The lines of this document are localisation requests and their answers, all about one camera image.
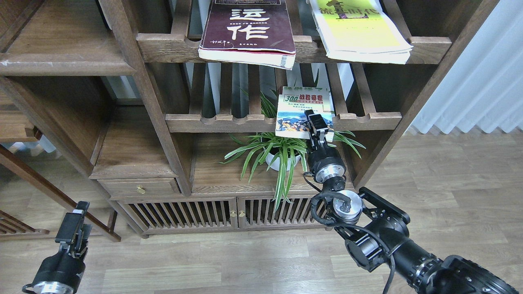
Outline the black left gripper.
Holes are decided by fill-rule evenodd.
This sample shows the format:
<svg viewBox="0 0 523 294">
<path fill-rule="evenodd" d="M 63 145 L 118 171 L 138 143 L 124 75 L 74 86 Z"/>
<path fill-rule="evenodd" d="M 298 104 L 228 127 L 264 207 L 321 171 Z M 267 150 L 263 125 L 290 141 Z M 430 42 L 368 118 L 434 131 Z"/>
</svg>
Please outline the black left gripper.
<svg viewBox="0 0 523 294">
<path fill-rule="evenodd" d="M 22 287 L 29 294 L 76 294 L 85 271 L 84 259 L 92 225 L 84 223 L 90 202 L 80 201 L 68 212 L 58 229 L 55 242 L 60 250 L 43 260 L 32 283 Z"/>
</svg>

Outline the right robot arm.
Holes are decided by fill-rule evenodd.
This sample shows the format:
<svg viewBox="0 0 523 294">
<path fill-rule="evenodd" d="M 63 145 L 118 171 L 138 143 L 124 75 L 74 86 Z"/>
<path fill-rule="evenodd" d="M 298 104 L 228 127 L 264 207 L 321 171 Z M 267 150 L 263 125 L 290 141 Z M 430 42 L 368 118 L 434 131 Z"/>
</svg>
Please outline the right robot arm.
<svg viewBox="0 0 523 294">
<path fill-rule="evenodd" d="M 345 188 L 346 167 L 336 149 L 327 144 L 328 126 L 320 114 L 306 110 L 310 141 L 308 164 L 322 189 L 311 199 L 311 215 L 333 228 L 345 241 L 357 265 L 373 272 L 388 264 L 387 293 L 395 273 L 418 294 L 515 294 L 517 290 L 458 255 L 445 260 L 427 252 L 409 238 L 410 217 L 368 188 Z"/>
</svg>

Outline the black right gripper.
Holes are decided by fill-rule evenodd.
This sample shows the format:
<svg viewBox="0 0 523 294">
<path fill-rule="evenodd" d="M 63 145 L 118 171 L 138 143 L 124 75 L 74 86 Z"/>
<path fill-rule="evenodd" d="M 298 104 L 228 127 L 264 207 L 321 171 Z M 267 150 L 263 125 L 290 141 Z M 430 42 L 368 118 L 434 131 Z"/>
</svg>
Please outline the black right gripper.
<svg viewBox="0 0 523 294">
<path fill-rule="evenodd" d="M 339 152 L 327 144 L 326 136 L 329 128 L 320 114 L 313 110 L 306 110 L 306 125 L 309 129 L 309 140 L 306 142 L 308 165 L 317 183 L 324 183 L 333 177 L 342 177 L 346 166 Z"/>
</svg>

